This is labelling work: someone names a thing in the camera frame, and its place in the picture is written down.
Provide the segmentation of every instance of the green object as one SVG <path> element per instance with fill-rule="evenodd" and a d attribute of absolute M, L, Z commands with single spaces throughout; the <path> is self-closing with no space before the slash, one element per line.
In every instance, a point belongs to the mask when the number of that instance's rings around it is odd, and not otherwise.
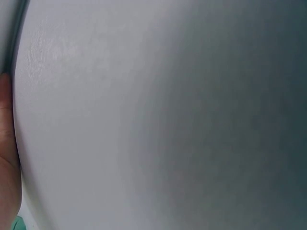
<path fill-rule="evenodd" d="M 16 217 L 15 221 L 11 226 L 11 230 L 26 230 L 24 220 L 21 217 Z"/>

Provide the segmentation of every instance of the human hand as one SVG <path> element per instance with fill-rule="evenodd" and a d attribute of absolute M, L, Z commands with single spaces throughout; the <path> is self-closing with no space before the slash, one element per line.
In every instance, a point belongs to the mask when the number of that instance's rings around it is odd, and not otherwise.
<path fill-rule="evenodd" d="M 0 230 L 8 230 L 21 205 L 21 176 L 12 112 L 12 85 L 0 75 Z"/>

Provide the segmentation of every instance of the white surface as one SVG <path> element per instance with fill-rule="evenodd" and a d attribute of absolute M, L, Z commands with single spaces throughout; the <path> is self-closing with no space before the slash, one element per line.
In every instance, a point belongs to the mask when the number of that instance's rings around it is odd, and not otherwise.
<path fill-rule="evenodd" d="M 27 227 L 27 230 L 39 230 L 32 216 L 28 203 L 29 201 L 27 198 L 26 190 L 23 188 L 23 199 L 18 215 L 24 219 L 24 223 Z"/>
<path fill-rule="evenodd" d="M 306 12 L 31 0 L 14 98 L 39 227 L 305 229 L 289 159 L 305 146 Z"/>

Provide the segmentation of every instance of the curved white object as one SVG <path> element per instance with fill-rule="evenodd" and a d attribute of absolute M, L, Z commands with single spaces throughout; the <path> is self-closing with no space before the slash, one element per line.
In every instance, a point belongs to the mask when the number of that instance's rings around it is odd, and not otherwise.
<path fill-rule="evenodd" d="M 306 24 L 300 0 L 31 0 L 14 116 L 41 229 L 301 229 Z"/>

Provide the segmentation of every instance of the dark edge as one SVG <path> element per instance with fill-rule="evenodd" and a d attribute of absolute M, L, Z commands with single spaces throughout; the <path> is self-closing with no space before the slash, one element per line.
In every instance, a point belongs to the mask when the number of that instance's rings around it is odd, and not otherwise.
<path fill-rule="evenodd" d="M 25 12 L 28 7 L 29 0 L 20 0 L 21 3 L 15 12 L 15 19 L 12 28 L 12 35 L 9 39 L 10 44 L 7 47 L 6 58 L 4 63 L 4 72 L 9 73 L 11 76 L 15 73 L 16 59 L 22 27 L 24 24 Z"/>

